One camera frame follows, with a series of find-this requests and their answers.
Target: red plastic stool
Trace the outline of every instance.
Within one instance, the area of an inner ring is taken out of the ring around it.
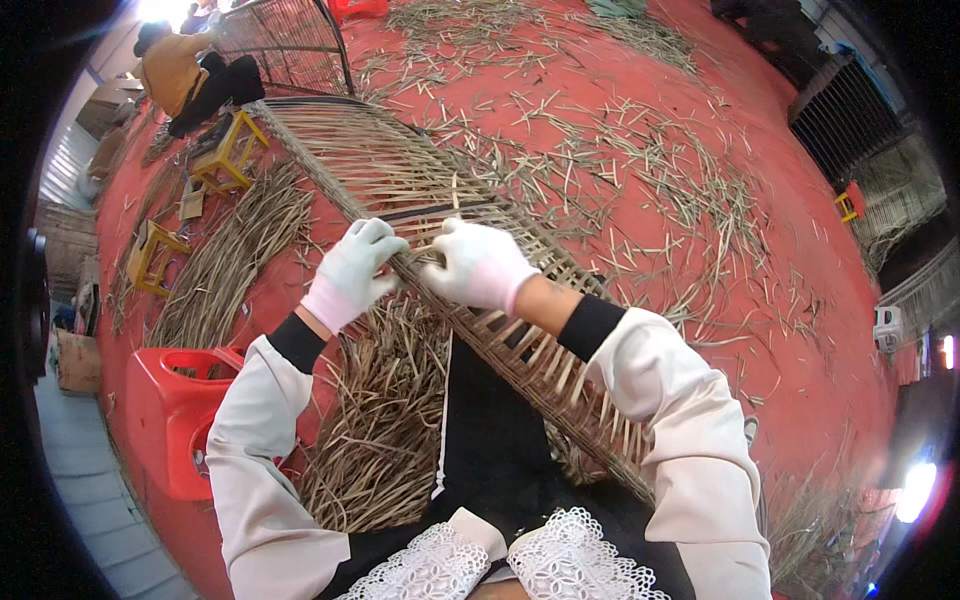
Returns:
[[[387,0],[327,0],[327,6],[338,25],[348,14],[377,18],[387,13]]]
[[[851,181],[844,193],[837,196],[833,203],[839,204],[840,209],[843,210],[841,223],[847,223],[850,219],[863,218],[864,213],[867,212],[867,201],[864,200],[856,181]]]
[[[213,497],[205,476],[206,435],[243,367],[242,348],[143,348],[127,363],[127,433],[151,480],[172,498]],[[207,379],[217,367],[228,375]],[[174,368],[194,369],[188,377]]]

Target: white jacket sleeve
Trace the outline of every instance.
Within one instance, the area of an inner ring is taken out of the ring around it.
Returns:
[[[646,539],[676,542],[699,600],[770,598],[759,473],[726,377],[666,319],[639,308],[593,354],[588,376],[628,419],[649,420],[654,445],[641,468],[657,507]]]
[[[312,383],[260,336],[210,429],[206,463],[237,600],[313,598],[350,557],[347,535],[321,529],[271,460],[293,449]]]

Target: lace trim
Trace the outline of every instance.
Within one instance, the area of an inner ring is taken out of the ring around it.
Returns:
[[[489,568],[486,550],[437,523],[338,600],[463,600]]]
[[[535,600],[670,598],[651,589],[657,581],[653,569],[618,558],[613,544],[603,541],[600,523],[579,507],[558,510],[512,547],[507,561]]]

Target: white sneaker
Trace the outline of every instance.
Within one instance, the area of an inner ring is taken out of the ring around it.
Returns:
[[[747,437],[747,447],[754,445],[756,433],[760,429],[760,419],[756,415],[750,415],[743,420],[743,435]]]

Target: white glove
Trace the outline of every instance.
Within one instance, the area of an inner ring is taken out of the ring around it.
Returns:
[[[540,272],[523,256],[514,237],[452,218],[444,221],[442,231],[433,248],[446,256],[446,269],[427,265],[421,273],[430,289],[454,302],[513,315],[516,292]]]
[[[409,247],[379,219],[355,221],[324,256],[300,304],[336,334],[396,288],[396,276],[374,279],[373,274],[388,258]]]

